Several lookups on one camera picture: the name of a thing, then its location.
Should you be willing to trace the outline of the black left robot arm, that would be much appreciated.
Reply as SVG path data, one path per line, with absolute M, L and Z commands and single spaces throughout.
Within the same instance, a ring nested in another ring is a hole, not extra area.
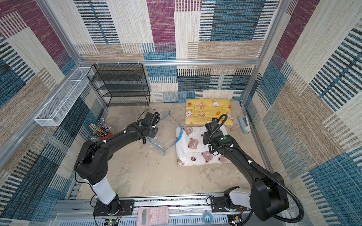
M 114 153 L 125 146 L 146 138 L 154 138 L 158 132 L 156 125 L 160 114 L 147 112 L 146 116 L 129 124 L 123 131 L 110 138 L 83 143 L 74 165 L 74 171 L 88 184 L 97 196 L 95 211 L 112 216 L 120 212 L 118 194 L 111 187 L 108 178 L 108 161 Z

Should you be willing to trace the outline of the yellow cartoon blanket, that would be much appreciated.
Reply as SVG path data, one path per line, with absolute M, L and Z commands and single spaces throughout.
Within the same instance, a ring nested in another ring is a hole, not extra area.
M 186 125 L 204 125 L 211 122 L 213 118 L 219 118 L 226 114 L 227 119 L 221 119 L 219 123 L 225 121 L 225 126 L 233 126 L 234 119 L 231 115 L 231 102 L 229 99 L 187 99 L 185 124 Z

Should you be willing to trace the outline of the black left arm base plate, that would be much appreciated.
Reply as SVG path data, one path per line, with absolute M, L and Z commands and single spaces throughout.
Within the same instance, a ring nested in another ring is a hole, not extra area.
M 105 216 L 130 216 L 133 214 L 134 200 L 115 200 L 110 204 L 105 205 L 97 201 L 93 211 L 94 217 Z

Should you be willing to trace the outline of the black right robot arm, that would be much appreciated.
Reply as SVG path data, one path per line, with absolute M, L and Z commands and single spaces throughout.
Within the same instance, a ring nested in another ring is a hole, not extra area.
M 255 215 L 266 221 L 276 218 L 289 207 L 284 180 L 279 173 L 270 173 L 247 155 L 236 140 L 224 135 L 217 121 L 205 124 L 203 143 L 211 146 L 211 152 L 219 152 L 244 175 L 251 186 L 249 204 Z

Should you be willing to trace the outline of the pink calculator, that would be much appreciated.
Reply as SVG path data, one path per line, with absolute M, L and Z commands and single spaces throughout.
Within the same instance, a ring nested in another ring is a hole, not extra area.
M 167 206 L 142 207 L 138 209 L 138 226 L 158 226 L 168 224 L 168 222 L 169 208 Z

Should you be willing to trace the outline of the light blue stapler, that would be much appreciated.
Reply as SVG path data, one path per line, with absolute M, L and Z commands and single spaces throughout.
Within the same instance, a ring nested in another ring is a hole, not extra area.
M 250 122 L 248 117 L 245 116 L 239 116 L 238 117 L 238 123 L 239 126 L 244 134 L 248 134 L 251 131 Z

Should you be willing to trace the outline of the clear plastic vacuum bag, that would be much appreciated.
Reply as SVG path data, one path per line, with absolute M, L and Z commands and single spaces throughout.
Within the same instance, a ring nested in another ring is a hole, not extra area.
M 160 120 L 155 126 L 158 132 L 154 138 L 146 138 L 146 145 L 153 151 L 157 151 L 161 156 L 165 156 L 169 150 L 176 147 L 176 144 L 181 141 L 184 132 L 182 132 L 182 126 L 173 116 L 171 110 L 163 110 L 159 113 Z

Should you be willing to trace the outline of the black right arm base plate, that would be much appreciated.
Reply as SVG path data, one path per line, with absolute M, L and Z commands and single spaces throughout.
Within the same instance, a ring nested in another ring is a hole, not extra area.
M 251 209 L 244 206 L 227 205 L 224 198 L 221 196 L 209 196 L 206 203 L 211 206 L 212 212 L 242 212 L 250 211 Z

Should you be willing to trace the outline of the coloured pencils bundle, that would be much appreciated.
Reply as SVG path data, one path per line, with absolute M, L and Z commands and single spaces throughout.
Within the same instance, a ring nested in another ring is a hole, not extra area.
M 101 138 L 105 136 L 110 130 L 104 118 L 102 118 L 100 121 L 98 120 L 98 125 L 91 123 L 89 127 L 92 131 L 92 136 L 95 138 Z

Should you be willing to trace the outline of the white bear print blanket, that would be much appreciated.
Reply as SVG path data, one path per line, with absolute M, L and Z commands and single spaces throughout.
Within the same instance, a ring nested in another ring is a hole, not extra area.
M 179 139 L 176 143 L 177 164 L 179 166 L 230 163 L 221 154 L 211 154 L 207 145 L 203 144 L 205 127 L 183 126 L 176 128 L 175 132 Z

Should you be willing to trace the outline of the red pencil cup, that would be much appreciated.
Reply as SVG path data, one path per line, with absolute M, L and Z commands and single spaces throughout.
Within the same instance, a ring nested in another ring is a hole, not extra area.
M 108 138 L 110 138 L 112 136 L 113 136 L 113 133 L 111 131 L 108 131 L 108 133 L 105 136 L 99 138 L 98 140 L 108 139 Z

